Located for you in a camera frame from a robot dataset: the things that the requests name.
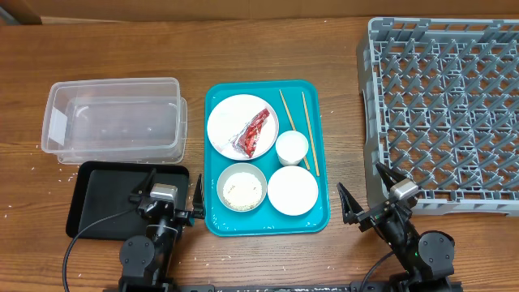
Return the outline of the left wooden chopstick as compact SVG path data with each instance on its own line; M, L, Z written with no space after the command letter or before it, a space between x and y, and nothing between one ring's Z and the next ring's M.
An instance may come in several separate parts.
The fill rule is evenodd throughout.
M285 107L285 112L286 112L286 115L287 115L287 117L289 119L292 131L296 131L297 129L296 129L295 125L294 125L294 121L292 119L289 107L288 107L288 105L286 103L285 97L284 97L283 92L281 91L281 89L279 89L279 93L280 93L280 96L281 96L282 103L283 103L283 105ZM310 165L309 165L309 162L307 160L306 155L303 157L303 161L304 161L304 164L305 164L307 170L310 170Z

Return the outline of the white bowl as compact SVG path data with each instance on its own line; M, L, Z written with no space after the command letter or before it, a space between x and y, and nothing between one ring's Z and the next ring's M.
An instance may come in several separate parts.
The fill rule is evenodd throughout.
M271 176L267 195L278 212L287 216L300 216L314 207L319 188L308 170L291 165L280 168Z

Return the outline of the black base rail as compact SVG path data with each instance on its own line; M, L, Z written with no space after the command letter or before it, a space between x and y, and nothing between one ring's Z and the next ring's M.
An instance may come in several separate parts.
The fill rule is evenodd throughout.
M298 285L298 286L213 286L213 285L205 285L205 286L171 286L166 285L165 287L139 287L134 286L130 288L113 288L106 289L103 291L134 291L134 292L144 292L144 291L182 291L182 292L359 292L362 282L361 281L353 281L349 284L340 284L340 285ZM388 284L383 281L373 281L368 282L363 287L362 291L367 292L381 292L381 291L389 291L389 288L386 289ZM463 287L460 282L451 282L450 284L451 291L454 292L462 292Z

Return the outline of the grey bowl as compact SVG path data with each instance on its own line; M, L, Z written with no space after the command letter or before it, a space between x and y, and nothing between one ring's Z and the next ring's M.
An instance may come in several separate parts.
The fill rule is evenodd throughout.
M267 180L263 174L263 172L256 166L250 164L250 163L235 163L235 164L232 164L231 166L227 167L220 175L218 181L217 181L217 196L218 198L220 199L220 202L223 203L224 206L226 206L229 210L231 211L235 211L235 212L238 212L238 213L245 213L245 212L250 212L252 210L254 210L255 208L253 208L252 210L249 210L249 211L237 211L237 210L233 210L231 209L230 207L228 207L223 199L222 199L222 193L223 193L223 186L225 184L225 181L229 178L230 175L232 174L236 174L236 173L240 173L240 172L247 172L247 173L250 173L250 174L253 174L255 175L261 182L262 184L262 187L263 187L263 198L261 200L261 202L255 207L259 207L261 205L261 203L264 201L266 195L267 195Z

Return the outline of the red snack wrapper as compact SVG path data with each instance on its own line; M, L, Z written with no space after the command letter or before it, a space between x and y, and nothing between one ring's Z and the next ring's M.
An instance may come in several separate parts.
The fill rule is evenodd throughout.
M262 128L269 116L270 113L267 109L262 109L257 115L255 115L254 118L230 141L234 150L244 154L248 158L252 158Z

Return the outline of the large white round plate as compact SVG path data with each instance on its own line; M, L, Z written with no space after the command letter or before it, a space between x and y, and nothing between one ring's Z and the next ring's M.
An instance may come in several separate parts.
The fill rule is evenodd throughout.
M233 146L246 125L261 111L268 116L259 131L254 153L249 157ZM265 154L276 142L279 133L278 117L269 103L251 94L227 97L211 111L206 126L208 139L218 153L232 160L249 161Z

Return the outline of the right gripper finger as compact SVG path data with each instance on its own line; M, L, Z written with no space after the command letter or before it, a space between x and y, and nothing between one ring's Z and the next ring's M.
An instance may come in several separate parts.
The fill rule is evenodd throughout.
M359 215L364 213L363 208L341 182L337 184L337 190L341 199L343 222L350 225L358 224Z
M407 177L404 174L401 174L395 170L390 169L388 166L377 162L375 164L376 169L382 179L384 185L386 186L388 193L389 189L395 185L396 183L406 179Z

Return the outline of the clear plastic bin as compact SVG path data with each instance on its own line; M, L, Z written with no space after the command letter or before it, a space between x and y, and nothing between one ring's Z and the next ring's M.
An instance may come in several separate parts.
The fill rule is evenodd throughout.
M177 164L186 143L187 102L173 77L57 82L49 91L41 149L62 164Z

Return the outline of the white paper cup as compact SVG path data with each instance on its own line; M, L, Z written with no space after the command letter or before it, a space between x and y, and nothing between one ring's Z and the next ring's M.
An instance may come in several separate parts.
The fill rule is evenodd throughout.
M299 131L285 131L275 143L279 162L283 166L298 165L307 155L309 143Z

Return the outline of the white rice pile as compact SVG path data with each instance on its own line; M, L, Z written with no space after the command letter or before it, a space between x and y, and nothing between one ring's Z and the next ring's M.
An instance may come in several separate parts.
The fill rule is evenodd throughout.
M223 186L222 199L233 210L252 210L262 198L263 187L260 180L247 172L230 175Z

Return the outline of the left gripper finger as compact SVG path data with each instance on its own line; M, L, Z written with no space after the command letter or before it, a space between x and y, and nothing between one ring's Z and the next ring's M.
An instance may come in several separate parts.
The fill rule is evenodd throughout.
M155 183L155 176L157 174L157 169L153 168L147 176L141 181L136 187L131 190L131 194L129 195L130 203L139 203L144 197L149 197L150 192Z
M203 182L202 182L202 174L198 176L195 191L192 200L193 206L193 217L196 219L204 219L205 218L205 207L204 207L204 194L203 194Z

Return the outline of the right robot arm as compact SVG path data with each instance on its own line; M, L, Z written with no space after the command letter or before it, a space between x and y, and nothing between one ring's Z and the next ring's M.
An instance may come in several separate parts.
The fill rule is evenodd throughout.
M388 190L388 198L364 210L342 183L337 184L343 222L357 224L362 231L373 229L391 248L378 260L359 283L351 283L352 291L461 291L460 283L448 277L454 274L455 241L445 232L429 230L420 234L410 222L411 208L416 205L419 186L386 165L375 165ZM392 275L386 282L371 282L375 270L389 257L395 256L403 273Z

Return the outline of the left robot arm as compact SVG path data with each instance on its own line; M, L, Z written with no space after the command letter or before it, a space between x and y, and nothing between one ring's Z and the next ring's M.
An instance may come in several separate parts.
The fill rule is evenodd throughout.
M131 191L136 212L147 222L145 234L127 239L119 252L122 276L120 291L181 291L181 286L168 277L174 245L186 226L205 218L202 178L198 177L193 196L193 209L179 207L176 186L155 182L156 170Z

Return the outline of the grey dishwasher rack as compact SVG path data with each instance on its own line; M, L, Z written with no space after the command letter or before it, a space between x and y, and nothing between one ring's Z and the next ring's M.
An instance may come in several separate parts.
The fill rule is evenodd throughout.
M383 163L420 186L417 214L518 214L515 19L378 17L357 58L370 206Z

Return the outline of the black rectangular tray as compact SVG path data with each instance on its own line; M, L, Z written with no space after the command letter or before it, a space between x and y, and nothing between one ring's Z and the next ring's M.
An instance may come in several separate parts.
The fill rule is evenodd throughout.
M132 191L152 171L155 182L178 188L179 208L186 206L189 171L181 165L132 164L103 161L83 163L78 171L71 206L66 222L66 234L73 238L87 225L127 209L136 209ZM81 237L125 241L144 235L148 222L137 212L103 221L85 231Z

